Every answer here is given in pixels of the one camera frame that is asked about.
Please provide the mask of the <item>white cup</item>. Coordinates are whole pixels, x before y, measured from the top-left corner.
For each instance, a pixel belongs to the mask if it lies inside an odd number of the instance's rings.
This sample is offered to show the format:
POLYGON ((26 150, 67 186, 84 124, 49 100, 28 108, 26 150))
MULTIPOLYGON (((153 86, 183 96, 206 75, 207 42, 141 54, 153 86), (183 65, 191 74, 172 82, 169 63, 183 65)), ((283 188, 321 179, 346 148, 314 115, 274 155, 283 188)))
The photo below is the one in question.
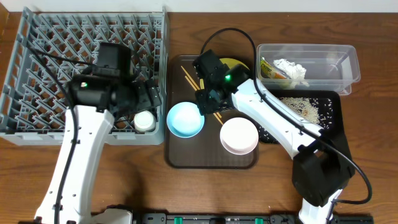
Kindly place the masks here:
POLYGON ((156 126, 155 116, 150 111, 136 113, 133 122, 138 133, 152 132, 156 126))

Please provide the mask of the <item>green snack bar wrapper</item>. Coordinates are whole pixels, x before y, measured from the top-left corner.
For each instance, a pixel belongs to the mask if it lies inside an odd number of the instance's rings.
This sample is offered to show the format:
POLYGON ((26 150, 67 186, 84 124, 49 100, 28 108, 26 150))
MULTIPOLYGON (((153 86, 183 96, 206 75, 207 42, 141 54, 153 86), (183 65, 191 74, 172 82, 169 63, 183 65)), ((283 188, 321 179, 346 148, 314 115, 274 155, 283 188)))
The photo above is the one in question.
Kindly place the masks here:
POLYGON ((260 59, 260 70, 263 77, 270 79, 281 79, 279 85, 282 88, 289 88, 290 82, 287 81, 287 79, 290 79, 290 77, 281 69, 276 68, 275 66, 267 62, 264 57, 260 59))

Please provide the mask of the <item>white tissue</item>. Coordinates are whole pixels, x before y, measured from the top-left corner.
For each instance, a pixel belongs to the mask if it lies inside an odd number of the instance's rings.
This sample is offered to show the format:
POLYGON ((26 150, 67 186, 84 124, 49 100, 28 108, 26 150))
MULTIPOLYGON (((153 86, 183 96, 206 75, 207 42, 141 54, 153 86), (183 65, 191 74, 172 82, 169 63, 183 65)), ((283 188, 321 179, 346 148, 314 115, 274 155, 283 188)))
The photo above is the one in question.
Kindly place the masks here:
POLYGON ((274 60, 273 64, 292 80, 289 84, 290 89, 295 88, 295 86, 298 84, 303 84, 304 86, 309 87, 308 82, 305 81, 305 74, 307 70, 302 67, 301 64, 290 62, 284 58, 274 60))

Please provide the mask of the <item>rice food waste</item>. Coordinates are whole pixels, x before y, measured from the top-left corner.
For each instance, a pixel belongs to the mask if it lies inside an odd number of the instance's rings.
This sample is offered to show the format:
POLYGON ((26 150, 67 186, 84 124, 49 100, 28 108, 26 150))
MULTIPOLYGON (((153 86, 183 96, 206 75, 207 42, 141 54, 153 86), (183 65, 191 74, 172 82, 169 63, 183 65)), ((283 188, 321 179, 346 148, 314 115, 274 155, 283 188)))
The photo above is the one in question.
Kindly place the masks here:
POLYGON ((279 97, 279 100, 301 117, 320 125, 323 129, 334 127, 333 103, 329 98, 279 97))

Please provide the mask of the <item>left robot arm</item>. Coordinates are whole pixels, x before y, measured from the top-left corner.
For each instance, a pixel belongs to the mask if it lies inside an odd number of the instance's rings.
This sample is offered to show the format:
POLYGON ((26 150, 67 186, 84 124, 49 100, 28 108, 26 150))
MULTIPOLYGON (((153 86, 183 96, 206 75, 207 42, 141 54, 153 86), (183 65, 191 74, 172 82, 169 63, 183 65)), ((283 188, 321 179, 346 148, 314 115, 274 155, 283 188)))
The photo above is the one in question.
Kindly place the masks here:
POLYGON ((65 130, 48 191, 34 223, 133 223, 132 210, 115 205, 91 214, 99 161, 117 119, 161 105, 151 80, 131 75, 132 50, 102 42, 98 60, 60 89, 68 102, 65 130))

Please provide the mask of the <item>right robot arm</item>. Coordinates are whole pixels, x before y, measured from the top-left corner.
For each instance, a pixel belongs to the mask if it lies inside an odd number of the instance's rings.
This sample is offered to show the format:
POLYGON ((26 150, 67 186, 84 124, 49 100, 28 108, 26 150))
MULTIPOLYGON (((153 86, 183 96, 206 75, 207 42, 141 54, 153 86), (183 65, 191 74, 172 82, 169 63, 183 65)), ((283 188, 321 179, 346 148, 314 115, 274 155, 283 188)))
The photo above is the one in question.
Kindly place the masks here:
POLYGON ((260 124, 293 160, 292 182, 302 196, 302 223, 329 223, 333 207, 357 171, 342 130, 323 129, 285 106, 238 64, 227 66, 212 50, 199 55, 193 67, 205 87, 195 96, 200 113, 234 108, 260 124))

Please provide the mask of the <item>black waste tray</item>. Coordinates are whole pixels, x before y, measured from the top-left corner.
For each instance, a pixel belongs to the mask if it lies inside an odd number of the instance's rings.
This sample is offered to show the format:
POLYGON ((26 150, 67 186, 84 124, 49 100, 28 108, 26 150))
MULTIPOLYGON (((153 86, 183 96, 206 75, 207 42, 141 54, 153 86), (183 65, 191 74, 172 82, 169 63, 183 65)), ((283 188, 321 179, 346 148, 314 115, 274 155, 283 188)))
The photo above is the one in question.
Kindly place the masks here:
POLYGON ((322 136, 336 142, 345 136, 340 96, 323 90, 271 90, 293 112, 323 128, 322 136))

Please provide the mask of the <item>grey dishwasher rack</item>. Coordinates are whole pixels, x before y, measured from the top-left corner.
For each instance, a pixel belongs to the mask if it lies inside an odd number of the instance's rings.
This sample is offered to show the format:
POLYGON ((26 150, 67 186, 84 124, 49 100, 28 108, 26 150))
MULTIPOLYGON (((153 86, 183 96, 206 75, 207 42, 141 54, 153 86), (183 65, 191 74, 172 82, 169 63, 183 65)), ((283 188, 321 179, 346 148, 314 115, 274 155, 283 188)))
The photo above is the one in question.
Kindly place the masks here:
POLYGON ((59 145, 66 84, 98 58, 100 43, 132 50, 132 74, 152 80, 165 101, 169 18, 162 12, 22 12, 1 91, 1 137, 19 146, 59 145))

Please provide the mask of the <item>wooden chopstick upper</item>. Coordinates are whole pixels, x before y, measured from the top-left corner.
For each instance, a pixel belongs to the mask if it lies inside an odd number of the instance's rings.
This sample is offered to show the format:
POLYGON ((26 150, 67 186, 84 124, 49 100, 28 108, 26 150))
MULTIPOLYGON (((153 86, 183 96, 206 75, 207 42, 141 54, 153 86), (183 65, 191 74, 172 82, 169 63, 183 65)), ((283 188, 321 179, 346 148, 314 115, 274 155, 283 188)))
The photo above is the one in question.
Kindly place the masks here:
POLYGON ((200 87, 196 84, 196 82, 193 80, 193 78, 190 76, 190 74, 186 71, 186 69, 185 69, 183 66, 181 66, 181 69, 184 71, 185 75, 186 75, 187 77, 189 77, 189 79, 193 82, 193 84, 194 84, 194 85, 196 86, 196 88, 199 90, 200 87))

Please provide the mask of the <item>wooden chopstick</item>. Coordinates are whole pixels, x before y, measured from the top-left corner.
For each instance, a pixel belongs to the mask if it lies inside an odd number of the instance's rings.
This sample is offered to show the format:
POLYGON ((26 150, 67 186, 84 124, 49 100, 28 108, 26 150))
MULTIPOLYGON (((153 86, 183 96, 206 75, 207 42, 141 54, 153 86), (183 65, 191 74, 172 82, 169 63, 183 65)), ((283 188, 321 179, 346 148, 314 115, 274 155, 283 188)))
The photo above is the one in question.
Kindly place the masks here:
POLYGON ((189 77, 189 79, 193 82, 193 84, 194 84, 194 85, 196 86, 196 88, 199 90, 200 87, 196 84, 196 82, 193 80, 193 78, 190 76, 190 74, 186 71, 186 69, 185 69, 183 66, 181 66, 181 69, 184 71, 185 75, 186 75, 187 77, 189 77))
MULTIPOLYGON (((197 91, 198 89, 196 88, 196 86, 193 84, 193 82, 189 79, 189 77, 187 77, 186 75, 184 76, 186 81, 190 84, 190 86, 193 88, 194 91, 197 91)), ((213 113, 214 117, 218 120, 218 122, 221 125, 224 125, 224 123, 221 120, 221 115, 219 115, 218 113, 213 113)))

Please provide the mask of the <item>light blue bowl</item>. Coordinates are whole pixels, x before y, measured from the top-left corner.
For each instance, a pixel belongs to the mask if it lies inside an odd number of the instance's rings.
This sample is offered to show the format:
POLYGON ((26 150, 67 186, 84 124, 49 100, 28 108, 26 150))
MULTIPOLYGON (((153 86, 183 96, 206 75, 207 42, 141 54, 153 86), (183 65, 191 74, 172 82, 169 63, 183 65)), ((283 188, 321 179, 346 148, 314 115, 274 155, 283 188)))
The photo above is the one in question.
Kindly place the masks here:
POLYGON ((173 135, 179 138, 191 138, 202 130, 205 117, 200 114, 196 104, 184 101, 171 107, 166 122, 173 135))

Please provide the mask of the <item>wooden chopstick lower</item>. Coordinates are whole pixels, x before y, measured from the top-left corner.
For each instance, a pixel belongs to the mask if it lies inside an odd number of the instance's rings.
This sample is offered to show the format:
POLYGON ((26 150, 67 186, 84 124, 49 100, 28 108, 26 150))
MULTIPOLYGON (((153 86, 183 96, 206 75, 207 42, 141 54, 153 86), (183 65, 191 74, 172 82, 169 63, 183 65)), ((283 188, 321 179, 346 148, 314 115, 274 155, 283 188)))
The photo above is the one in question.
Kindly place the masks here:
MULTIPOLYGON (((196 88, 196 86, 193 84, 193 82, 189 79, 189 77, 187 77, 186 75, 184 76, 186 81, 190 84, 190 86, 193 88, 194 91, 197 91, 198 89, 196 88)), ((218 122, 221 125, 224 125, 224 123, 221 120, 221 115, 219 115, 218 113, 213 113, 214 117, 218 120, 218 122)))

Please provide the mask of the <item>yellow plate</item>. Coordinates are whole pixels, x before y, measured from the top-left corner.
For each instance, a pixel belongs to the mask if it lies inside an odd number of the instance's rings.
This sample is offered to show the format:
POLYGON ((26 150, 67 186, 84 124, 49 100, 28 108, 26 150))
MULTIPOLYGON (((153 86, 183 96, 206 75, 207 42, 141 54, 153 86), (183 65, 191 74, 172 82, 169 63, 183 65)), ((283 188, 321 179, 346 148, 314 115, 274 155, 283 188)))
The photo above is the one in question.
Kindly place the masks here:
POLYGON ((233 58, 216 58, 205 61, 197 71, 200 86, 207 91, 234 92, 238 86, 250 79, 250 69, 233 58))

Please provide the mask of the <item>clear plastic bin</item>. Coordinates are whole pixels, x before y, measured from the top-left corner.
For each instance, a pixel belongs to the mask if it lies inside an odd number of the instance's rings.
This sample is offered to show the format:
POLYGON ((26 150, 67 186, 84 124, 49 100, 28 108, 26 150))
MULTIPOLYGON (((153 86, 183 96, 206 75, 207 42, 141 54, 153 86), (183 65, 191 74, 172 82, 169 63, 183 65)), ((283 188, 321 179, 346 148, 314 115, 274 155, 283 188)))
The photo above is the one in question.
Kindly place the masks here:
POLYGON ((335 44, 261 44, 257 47, 257 77, 270 90, 326 90, 349 95, 351 85, 359 82, 356 49, 352 45, 335 44), (261 60, 274 66, 285 59, 306 69, 305 76, 273 79, 260 69, 261 60))

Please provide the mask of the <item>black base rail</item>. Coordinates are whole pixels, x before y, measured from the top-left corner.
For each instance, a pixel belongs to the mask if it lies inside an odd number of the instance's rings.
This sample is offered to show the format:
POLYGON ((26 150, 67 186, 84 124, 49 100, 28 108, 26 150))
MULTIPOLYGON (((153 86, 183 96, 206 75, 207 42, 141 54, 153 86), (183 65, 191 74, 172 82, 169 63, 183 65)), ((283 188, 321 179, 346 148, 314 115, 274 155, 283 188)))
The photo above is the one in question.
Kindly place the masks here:
POLYGON ((110 205, 102 213, 92 217, 92 223, 140 223, 140 224, 299 224, 298 216, 275 213, 272 215, 204 215, 137 213, 125 205, 110 205))

